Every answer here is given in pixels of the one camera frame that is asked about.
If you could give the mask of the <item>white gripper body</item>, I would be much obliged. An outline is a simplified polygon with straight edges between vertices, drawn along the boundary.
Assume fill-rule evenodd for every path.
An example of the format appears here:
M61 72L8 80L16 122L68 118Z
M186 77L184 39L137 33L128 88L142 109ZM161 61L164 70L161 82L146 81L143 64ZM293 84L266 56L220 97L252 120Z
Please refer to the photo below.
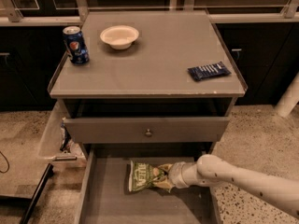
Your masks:
M182 167L184 162L176 162L172 165L168 172L168 179L177 189L186 189L188 185L183 179Z

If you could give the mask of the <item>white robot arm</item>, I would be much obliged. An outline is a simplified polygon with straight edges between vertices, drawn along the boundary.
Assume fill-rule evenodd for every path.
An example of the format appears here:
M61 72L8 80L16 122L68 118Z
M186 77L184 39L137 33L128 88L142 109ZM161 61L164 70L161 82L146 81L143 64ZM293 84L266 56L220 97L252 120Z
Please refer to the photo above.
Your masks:
M160 168L166 172L170 188L214 187L220 183L230 183L290 216L299 218L298 180L237 167L210 154L193 162L162 164Z

